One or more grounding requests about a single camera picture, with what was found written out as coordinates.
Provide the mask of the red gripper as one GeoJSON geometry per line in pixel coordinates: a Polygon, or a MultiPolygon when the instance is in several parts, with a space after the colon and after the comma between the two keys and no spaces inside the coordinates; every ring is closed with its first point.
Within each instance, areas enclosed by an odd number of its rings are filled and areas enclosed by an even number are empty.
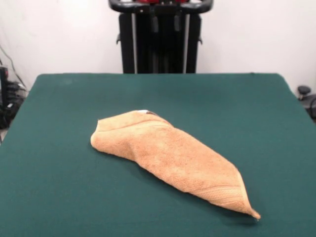
{"type": "MultiPolygon", "coordinates": [[[[137,0],[140,3],[185,3],[185,0],[137,0]]],[[[156,7],[151,5],[150,10],[151,16],[151,27],[153,33],[159,32],[158,17],[156,15],[156,7]]],[[[174,15],[174,30],[181,31],[181,7],[176,5],[175,15],[174,15]]]]}

